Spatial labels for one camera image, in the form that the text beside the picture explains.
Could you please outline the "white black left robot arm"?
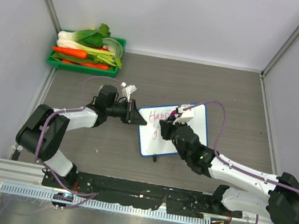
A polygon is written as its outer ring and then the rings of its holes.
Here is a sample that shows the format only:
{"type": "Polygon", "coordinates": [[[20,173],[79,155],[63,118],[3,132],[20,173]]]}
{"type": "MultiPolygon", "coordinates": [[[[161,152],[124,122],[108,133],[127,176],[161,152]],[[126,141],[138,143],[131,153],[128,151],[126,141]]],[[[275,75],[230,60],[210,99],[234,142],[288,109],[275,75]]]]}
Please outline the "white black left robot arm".
{"type": "Polygon", "coordinates": [[[119,118],[124,124],[145,126],[147,121],[139,114],[134,99],[121,98],[116,87],[103,85],[98,95],[85,107],[56,110],[46,104],[39,105],[16,135],[16,143],[35,155],[47,169],[56,175],[62,189],[75,186],[77,167],[60,151],[67,131],[95,128],[108,117],[119,118]]]}

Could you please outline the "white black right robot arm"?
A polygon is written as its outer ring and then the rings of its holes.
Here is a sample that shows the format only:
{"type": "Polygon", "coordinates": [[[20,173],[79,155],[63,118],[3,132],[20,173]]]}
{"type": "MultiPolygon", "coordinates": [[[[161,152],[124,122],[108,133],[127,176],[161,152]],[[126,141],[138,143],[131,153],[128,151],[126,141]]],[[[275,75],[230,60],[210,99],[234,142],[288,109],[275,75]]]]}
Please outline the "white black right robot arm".
{"type": "Polygon", "coordinates": [[[186,123],[173,118],[159,122],[161,137],[171,141],[181,159],[198,175],[218,179],[224,185],[214,191],[210,208],[216,214],[244,211],[270,218],[274,224],[299,224],[299,182],[293,175],[261,173],[230,161],[205,146],[186,123]]]}

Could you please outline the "white marker with magenta cap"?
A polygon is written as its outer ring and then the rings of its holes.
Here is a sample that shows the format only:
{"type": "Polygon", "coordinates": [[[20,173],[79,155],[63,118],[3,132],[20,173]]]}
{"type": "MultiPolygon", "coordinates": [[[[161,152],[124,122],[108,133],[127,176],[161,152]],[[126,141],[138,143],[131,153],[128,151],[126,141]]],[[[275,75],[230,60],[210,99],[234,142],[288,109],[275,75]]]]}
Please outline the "white marker with magenta cap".
{"type": "Polygon", "coordinates": [[[177,109],[174,109],[168,116],[166,116],[165,119],[160,120],[160,126],[161,127],[171,127],[174,125],[175,120],[177,119],[178,112],[177,109]]]}

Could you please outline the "blue framed whiteboard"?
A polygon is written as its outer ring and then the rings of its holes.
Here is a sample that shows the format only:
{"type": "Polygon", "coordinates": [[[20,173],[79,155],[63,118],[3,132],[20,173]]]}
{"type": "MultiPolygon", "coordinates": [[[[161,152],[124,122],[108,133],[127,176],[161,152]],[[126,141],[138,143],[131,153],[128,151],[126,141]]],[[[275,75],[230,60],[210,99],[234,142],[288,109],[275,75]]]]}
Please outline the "blue framed whiteboard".
{"type": "MultiPolygon", "coordinates": [[[[153,155],[170,155],[176,154],[177,150],[171,141],[165,141],[161,137],[160,120],[165,120],[170,113],[176,109],[176,105],[160,105],[143,107],[139,109],[139,114],[145,119],[147,124],[139,126],[139,147],[140,153],[144,157],[153,155]]],[[[207,127],[207,107],[198,106],[195,110],[194,119],[188,122],[188,125],[199,136],[202,144],[208,144],[208,127],[207,127]]]]}

